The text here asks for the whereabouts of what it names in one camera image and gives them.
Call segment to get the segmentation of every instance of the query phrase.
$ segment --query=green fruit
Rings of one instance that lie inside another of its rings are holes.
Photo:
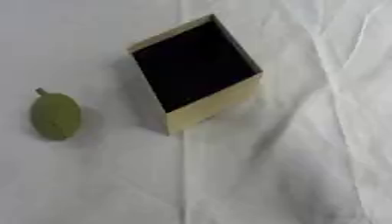
[[[51,140],[64,140],[81,126],[81,108],[71,97],[49,94],[38,88],[41,95],[31,106],[31,122],[36,131]]]

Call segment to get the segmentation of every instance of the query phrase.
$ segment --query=white cloth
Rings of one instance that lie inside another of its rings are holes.
[[[381,0],[0,0],[0,223],[391,223],[391,11]],[[144,118],[125,49],[209,13],[263,68],[260,90],[164,136]],[[78,136],[35,134],[35,88],[82,105]]]

